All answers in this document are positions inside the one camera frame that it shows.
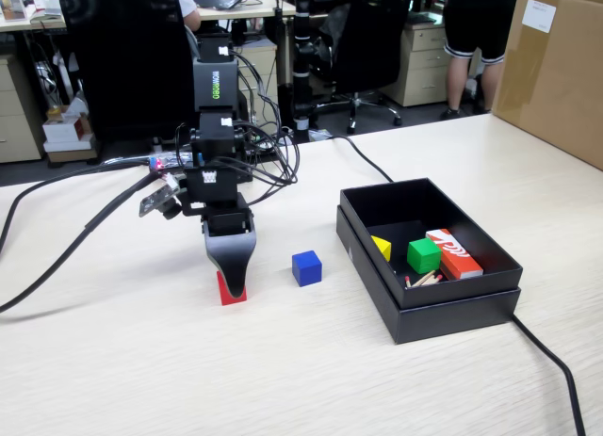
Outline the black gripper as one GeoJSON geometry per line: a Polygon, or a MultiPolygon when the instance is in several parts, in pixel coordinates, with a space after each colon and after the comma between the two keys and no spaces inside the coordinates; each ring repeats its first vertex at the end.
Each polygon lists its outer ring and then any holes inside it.
{"type": "Polygon", "coordinates": [[[181,205],[187,217],[200,216],[207,257],[223,278],[229,295],[244,295],[247,267],[256,245],[251,210],[237,189],[233,169],[185,168],[181,205]]]}

